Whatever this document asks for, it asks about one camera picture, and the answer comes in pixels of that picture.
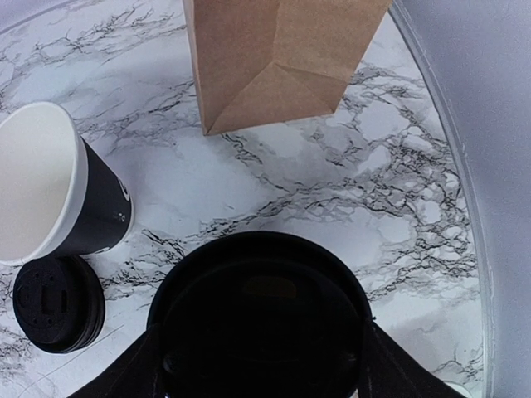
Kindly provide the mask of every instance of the brown paper bag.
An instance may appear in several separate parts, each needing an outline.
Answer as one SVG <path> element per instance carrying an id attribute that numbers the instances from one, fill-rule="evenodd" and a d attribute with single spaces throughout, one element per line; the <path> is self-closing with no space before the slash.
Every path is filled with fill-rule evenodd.
<path id="1" fill-rule="evenodd" d="M 391 0 L 184 0 L 206 135 L 333 113 Z"/>

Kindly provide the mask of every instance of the black and white paper cup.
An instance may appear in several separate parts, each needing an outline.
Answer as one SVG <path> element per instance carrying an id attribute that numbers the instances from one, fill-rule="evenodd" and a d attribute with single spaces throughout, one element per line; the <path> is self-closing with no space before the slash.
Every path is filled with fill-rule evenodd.
<path id="1" fill-rule="evenodd" d="M 108 250 L 134 220 L 129 192 L 59 105 L 0 124 L 0 264 Z"/>

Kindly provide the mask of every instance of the white marble surface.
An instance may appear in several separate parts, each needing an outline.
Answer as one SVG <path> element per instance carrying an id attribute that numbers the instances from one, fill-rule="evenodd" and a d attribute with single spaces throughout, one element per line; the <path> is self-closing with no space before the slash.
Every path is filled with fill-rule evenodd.
<path id="1" fill-rule="evenodd" d="M 39 352 L 0 268 L 0 396 L 62 397 L 143 330 L 183 255 L 237 231 L 310 238 L 360 278 L 378 323 L 440 378 L 481 396 L 475 252 L 459 178 L 424 81 L 386 17 L 337 114 L 213 138 L 199 126 L 182 5 L 79 0 L 0 36 L 0 119 L 65 106 L 123 178 L 137 225 L 89 258 L 107 298 L 87 349 Z"/>

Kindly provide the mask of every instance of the cup rim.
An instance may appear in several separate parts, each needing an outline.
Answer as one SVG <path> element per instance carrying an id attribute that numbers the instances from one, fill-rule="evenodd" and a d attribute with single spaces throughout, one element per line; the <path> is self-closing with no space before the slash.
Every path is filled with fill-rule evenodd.
<path id="1" fill-rule="evenodd" d="M 83 147 L 81 137 L 77 133 L 76 126 L 74 125 L 74 121 L 72 120 L 72 117 L 68 114 L 68 112 L 66 112 L 66 110 L 58 104 L 54 104 L 52 102 L 40 101 L 40 102 L 34 102 L 31 104 L 24 105 L 21 108 L 17 109 L 12 114 L 10 114 L 3 122 L 0 123 L 0 133 L 2 132 L 2 128 L 7 123 L 12 122 L 13 119 L 20 117 L 21 114 L 26 113 L 28 110 L 35 109 L 35 108 L 50 108 L 55 111 L 58 111 L 59 114 L 62 117 L 64 117 L 66 121 L 68 122 L 68 126 L 70 128 L 69 135 L 72 138 L 71 142 L 69 143 L 69 146 L 71 146 L 71 156 L 72 156 L 70 181 L 69 181 L 68 190 L 66 192 L 65 199 L 63 201 L 61 211 L 59 215 L 57 216 L 55 223 L 49 230 L 48 234 L 42 240 L 41 244 L 39 244 L 33 251 L 29 252 L 27 255 L 24 255 L 20 259 L 13 259 L 13 260 L 0 259 L 0 264 L 2 265 L 24 265 L 32 260 L 35 260 L 35 259 L 38 259 L 45 255 L 50 254 L 61 243 L 61 242 L 56 242 L 56 237 L 58 235 L 57 233 L 59 232 L 59 230 L 65 224 L 67 214 L 71 209 L 72 202 L 77 197 L 78 192 L 76 191 L 78 191 L 78 187 L 80 186 L 80 184 L 78 181 L 79 176 L 76 171 L 78 171 L 80 168 L 80 165 L 83 160 L 81 159 L 82 157 L 85 158 L 85 163 L 86 163 L 85 148 Z M 81 185 L 81 187 L 83 187 L 84 190 L 86 190 L 87 177 L 88 177 L 88 172 L 85 172 L 85 183 Z M 74 223 L 72 223 L 72 225 L 69 226 L 70 228 L 68 229 L 68 233 L 70 233 L 71 228 L 73 226 L 74 226 Z"/>

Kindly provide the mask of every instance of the black plastic lid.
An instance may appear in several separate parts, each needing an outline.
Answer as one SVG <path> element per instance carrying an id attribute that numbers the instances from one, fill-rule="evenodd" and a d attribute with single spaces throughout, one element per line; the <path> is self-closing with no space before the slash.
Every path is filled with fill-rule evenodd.
<path id="1" fill-rule="evenodd" d="M 350 270 L 290 235 L 232 235 L 194 251 L 159 288 L 169 396 L 346 398 L 367 299 Z"/>
<path id="2" fill-rule="evenodd" d="M 49 256 L 24 265 L 15 280 L 13 307 L 29 340 L 51 353 L 87 347 L 105 319 L 100 281 L 78 256 Z"/>

